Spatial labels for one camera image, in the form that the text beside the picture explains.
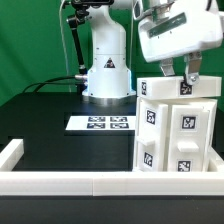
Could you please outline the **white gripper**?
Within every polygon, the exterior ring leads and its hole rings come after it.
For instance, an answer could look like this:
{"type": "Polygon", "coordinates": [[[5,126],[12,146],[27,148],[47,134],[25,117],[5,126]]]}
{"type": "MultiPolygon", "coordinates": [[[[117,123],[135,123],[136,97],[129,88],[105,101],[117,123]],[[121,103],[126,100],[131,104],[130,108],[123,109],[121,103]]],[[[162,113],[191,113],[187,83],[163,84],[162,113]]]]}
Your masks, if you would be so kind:
{"type": "Polygon", "coordinates": [[[175,75],[172,57],[186,54],[184,80],[187,85],[199,82],[202,61],[199,51],[219,47],[222,42],[222,25],[215,7],[209,11],[171,10],[171,18],[158,25],[144,18],[139,23],[138,33],[143,57],[148,63],[161,60],[164,76],[175,75]]]}

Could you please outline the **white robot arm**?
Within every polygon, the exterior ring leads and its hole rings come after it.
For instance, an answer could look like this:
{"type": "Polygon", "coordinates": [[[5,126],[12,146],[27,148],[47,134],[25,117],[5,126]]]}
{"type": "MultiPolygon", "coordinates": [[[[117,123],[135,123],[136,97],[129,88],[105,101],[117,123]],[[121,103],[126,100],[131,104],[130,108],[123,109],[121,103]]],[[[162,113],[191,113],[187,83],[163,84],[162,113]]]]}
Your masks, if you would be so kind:
{"type": "MultiPolygon", "coordinates": [[[[130,8],[138,22],[144,59],[158,61],[164,75],[174,74],[172,60],[186,60],[184,81],[199,81],[201,52],[221,45],[223,29],[217,0],[115,0],[114,8],[130,8]]],[[[92,6],[90,24],[93,64],[87,72],[83,98],[108,105],[136,95],[126,66],[126,32],[109,14],[109,8],[92,6]]]]}

